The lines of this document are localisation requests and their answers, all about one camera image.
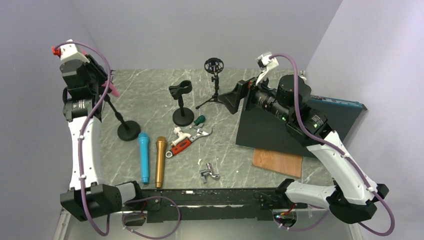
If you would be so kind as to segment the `pink microphone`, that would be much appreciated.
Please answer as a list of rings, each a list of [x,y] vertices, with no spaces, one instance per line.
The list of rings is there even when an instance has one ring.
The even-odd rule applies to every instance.
[[[81,51],[83,55],[85,55],[88,58],[88,53],[85,50]],[[111,94],[114,97],[119,97],[121,94],[116,89],[116,86],[111,82],[109,85],[108,93]]]

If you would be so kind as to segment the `black tripod mic stand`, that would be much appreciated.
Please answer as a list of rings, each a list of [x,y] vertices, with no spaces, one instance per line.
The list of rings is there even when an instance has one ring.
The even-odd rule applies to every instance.
[[[212,74],[211,82],[214,83],[214,94],[212,95],[211,98],[209,98],[205,102],[197,105],[195,107],[196,110],[198,110],[200,107],[202,107],[206,103],[224,104],[222,101],[219,100],[219,89],[220,89],[219,73],[223,71],[224,67],[225,67],[224,62],[217,57],[211,57],[205,61],[204,63],[205,71],[209,74]]]

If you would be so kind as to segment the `blue mic round-base stand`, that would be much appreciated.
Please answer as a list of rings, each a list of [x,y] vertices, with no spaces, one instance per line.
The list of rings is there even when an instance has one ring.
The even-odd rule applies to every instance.
[[[192,91],[192,82],[183,80],[178,85],[170,85],[168,90],[174,100],[178,101],[179,108],[172,114],[172,121],[179,127],[186,127],[194,121],[194,112],[184,107],[183,95]]]

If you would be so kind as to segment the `pink mic round-base stand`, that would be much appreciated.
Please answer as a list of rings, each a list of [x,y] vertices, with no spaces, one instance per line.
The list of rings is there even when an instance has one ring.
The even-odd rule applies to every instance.
[[[116,119],[120,122],[120,125],[117,129],[118,137],[126,142],[137,139],[139,134],[141,133],[140,125],[133,120],[125,121],[122,114],[112,104],[111,98],[108,94],[105,96],[104,101],[109,104],[112,111],[114,112]]]

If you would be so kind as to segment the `gold microphone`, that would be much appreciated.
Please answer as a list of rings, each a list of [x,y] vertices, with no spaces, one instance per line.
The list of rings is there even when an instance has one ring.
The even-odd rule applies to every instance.
[[[155,187],[163,187],[165,172],[165,154],[167,148],[167,139],[164,136],[158,136],[156,139],[156,167],[155,167]]]

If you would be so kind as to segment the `blue microphone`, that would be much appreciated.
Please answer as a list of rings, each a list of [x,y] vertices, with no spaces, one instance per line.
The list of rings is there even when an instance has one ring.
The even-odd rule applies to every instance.
[[[139,143],[139,152],[140,152],[141,182],[144,185],[147,185],[150,181],[150,165],[149,165],[150,139],[146,132],[139,133],[138,143]]]

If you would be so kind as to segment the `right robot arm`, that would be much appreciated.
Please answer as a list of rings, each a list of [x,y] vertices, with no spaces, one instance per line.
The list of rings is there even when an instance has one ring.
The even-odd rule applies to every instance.
[[[240,80],[219,100],[232,114],[238,111],[240,100],[245,99],[245,110],[258,107],[278,118],[289,135],[315,155],[334,178],[331,186],[284,180],[275,190],[280,207],[302,203],[324,208],[347,224],[370,220],[377,211],[376,202],[385,198],[389,189],[369,179],[353,164],[325,114],[309,106],[311,91],[303,79],[294,81],[292,75],[281,77],[274,89],[268,87],[267,81],[257,83],[251,78]]]

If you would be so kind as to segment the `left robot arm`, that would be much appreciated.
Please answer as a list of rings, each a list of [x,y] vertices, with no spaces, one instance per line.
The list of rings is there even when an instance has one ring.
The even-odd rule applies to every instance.
[[[144,203],[140,185],[127,181],[108,185],[101,173],[100,131],[102,106],[100,100],[108,75],[89,54],[61,57],[59,67],[66,88],[62,93],[63,114],[72,140],[72,175],[67,192],[60,195],[60,204],[77,220],[87,221],[121,210],[131,210]]]

